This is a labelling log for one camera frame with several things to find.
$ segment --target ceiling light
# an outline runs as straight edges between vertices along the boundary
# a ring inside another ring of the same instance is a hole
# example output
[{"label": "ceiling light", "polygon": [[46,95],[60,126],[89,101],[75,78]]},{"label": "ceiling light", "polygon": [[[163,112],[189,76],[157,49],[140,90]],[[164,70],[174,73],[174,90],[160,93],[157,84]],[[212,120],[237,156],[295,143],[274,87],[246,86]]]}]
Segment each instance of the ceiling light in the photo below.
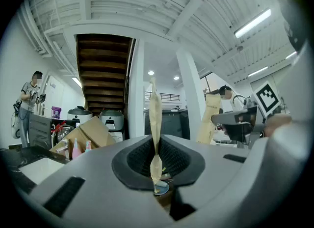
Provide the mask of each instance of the ceiling light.
[{"label": "ceiling light", "polygon": [[271,15],[271,10],[268,9],[266,11],[264,11],[261,15],[259,15],[258,17],[254,18],[251,22],[249,22],[248,24],[246,24],[245,26],[243,26],[242,28],[240,28],[239,30],[237,30],[235,32],[235,36],[236,38],[240,38],[242,37],[245,33],[247,33],[248,31],[250,31],[251,29],[253,29],[256,25],[258,25],[259,23],[261,23],[262,21],[264,21],[266,18],[268,18]]},{"label": "ceiling light", "polygon": [[263,70],[266,70],[267,68],[268,68],[268,66],[266,66],[266,67],[264,67],[264,68],[262,68],[262,69],[260,69],[260,70],[258,70],[258,71],[256,71],[256,72],[254,72],[254,73],[251,73],[251,74],[249,74],[248,77],[251,77],[251,76],[253,76],[253,75],[255,75],[255,74],[257,74],[257,73],[259,73],[259,72],[261,72],[261,71],[263,71]]},{"label": "ceiling light", "polygon": [[287,58],[290,58],[291,56],[293,56],[293,55],[295,55],[295,54],[296,54],[296,52],[291,53],[290,55],[288,55],[288,56],[286,57],[286,59],[287,59]]},{"label": "ceiling light", "polygon": [[78,84],[80,87],[82,87],[82,84],[79,82],[77,77],[72,77],[72,79],[76,82],[76,84]]}]

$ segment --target cardboard box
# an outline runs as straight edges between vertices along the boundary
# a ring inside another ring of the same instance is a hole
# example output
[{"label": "cardboard box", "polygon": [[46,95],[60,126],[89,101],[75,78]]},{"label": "cardboard box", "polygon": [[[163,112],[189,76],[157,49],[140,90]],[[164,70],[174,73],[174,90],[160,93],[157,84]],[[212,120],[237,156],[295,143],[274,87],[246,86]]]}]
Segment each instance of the cardboard box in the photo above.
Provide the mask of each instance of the cardboard box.
[{"label": "cardboard box", "polygon": [[[70,132],[65,138],[69,141],[69,155],[72,159],[72,150],[74,147],[74,139],[78,139],[78,146],[83,153],[86,149],[86,142],[91,141],[92,149],[98,147],[105,147],[115,144],[114,138],[109,134],[109,129],[99,120],[96,116],[89,121],[81,124],[72,132]],[[63,147],[64,142],[59,142],[50,151],[56,153],[56,150]]]}]

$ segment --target bottle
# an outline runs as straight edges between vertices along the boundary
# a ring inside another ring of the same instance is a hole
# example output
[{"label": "bottle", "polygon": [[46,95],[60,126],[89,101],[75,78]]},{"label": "bottle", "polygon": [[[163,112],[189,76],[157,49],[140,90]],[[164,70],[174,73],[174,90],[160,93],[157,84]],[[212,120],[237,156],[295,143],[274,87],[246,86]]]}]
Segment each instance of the bottle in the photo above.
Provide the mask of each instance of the bottle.
[{"label": "bottle", "polygon": [[91,141],[86,142],[86,150],[85,153],[92,150]]},{"label": "bottle", "polygon": [[81,154],[82,154],[82,152],[80,151],[80,148],[78,146],[78,139],[75,138],[74,139],[74,147],[73,147],[73,151],[72,151],[72,159],[74,160],[75,158],[77,158]]}]

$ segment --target white pillar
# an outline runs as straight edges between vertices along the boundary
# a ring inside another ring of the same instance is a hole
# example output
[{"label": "white pillar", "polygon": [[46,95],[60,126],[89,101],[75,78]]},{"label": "white pillar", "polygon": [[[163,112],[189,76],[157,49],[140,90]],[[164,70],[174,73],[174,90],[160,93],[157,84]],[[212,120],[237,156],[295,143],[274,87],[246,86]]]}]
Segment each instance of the white pillar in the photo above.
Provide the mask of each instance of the white pillar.
[{"label": "white pillar", "polygon": [[177,51],[177,58],[185,90],[190,136],[192,141],[196,141],[206,107],[204,93],[191,53],[180,48]]},{"label": "white pillar", "polygon": [[137,40],[132,60],[129,86],[129,134],[130,138],[144,135],[144,41]]}]

